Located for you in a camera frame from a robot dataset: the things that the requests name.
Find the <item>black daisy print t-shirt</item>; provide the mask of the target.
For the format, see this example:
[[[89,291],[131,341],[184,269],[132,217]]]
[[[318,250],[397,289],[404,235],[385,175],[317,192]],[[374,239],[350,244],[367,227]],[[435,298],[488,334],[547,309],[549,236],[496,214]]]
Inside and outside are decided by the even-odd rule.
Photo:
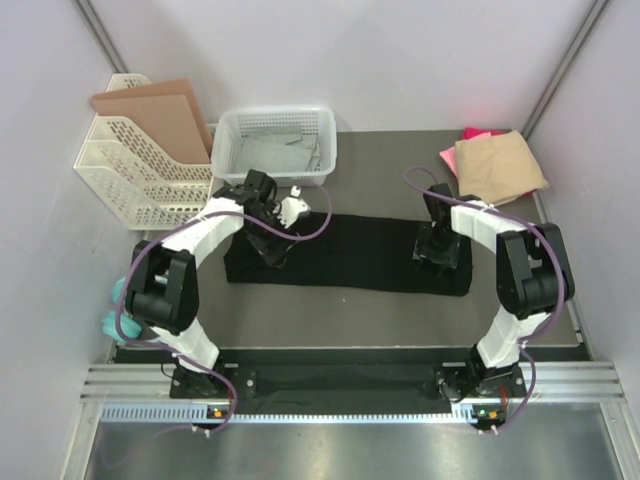
[[[463,297],[470,291],[470,241],[460,241],[458,265],[445,269],[413,258],[420,221],[335,214],[319,237],[300,242],[280,268],[265,263],[242,233],[224,255],[227,281],[348,287]]]

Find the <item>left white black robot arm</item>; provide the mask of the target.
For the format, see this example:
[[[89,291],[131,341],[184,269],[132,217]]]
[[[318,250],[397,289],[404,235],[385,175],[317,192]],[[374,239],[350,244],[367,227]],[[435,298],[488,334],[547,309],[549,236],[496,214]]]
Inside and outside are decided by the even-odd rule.
[[[277,190],[276,181],[257,170],[249,171],[241,184],[223,184],[184,230],[153,246],[132,274],[124,307],[172,349],[172,397],[212,398],[226,387],[227,374],[215,365],[220,349],[197,318],[198,267],[237,233],[259,260],[282,267],[295,245],[293,226],[310,207],[299,187],[281,200]]]

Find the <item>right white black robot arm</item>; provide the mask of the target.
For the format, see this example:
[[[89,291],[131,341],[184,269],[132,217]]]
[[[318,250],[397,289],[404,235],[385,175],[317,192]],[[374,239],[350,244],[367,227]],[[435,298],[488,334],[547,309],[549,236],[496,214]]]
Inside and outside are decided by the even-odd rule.
[[[441,395],[451,402],[487,396],[514,377],[526,342],[575,293],[563,237],[555,224],[530,224],[479,199],[456,199],[446,184],[430,187],[423,199],[431,219],[419,228],[414,260],[451,272],[463,264],[466,240],[495,256],[499,308],[491,326],[464,368],[436,374]]]

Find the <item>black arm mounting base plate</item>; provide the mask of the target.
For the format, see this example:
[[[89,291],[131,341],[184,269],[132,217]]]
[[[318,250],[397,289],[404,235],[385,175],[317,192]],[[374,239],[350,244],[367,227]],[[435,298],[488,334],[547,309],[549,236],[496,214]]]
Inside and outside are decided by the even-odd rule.
[[[451,402],[437,385],[441,369],[462,369],[468,349],[226,348],[215,365],[236,389],[239,414],[446,413]],[[520,368],[491,394],[465,400],[502,404],[523,398]]]

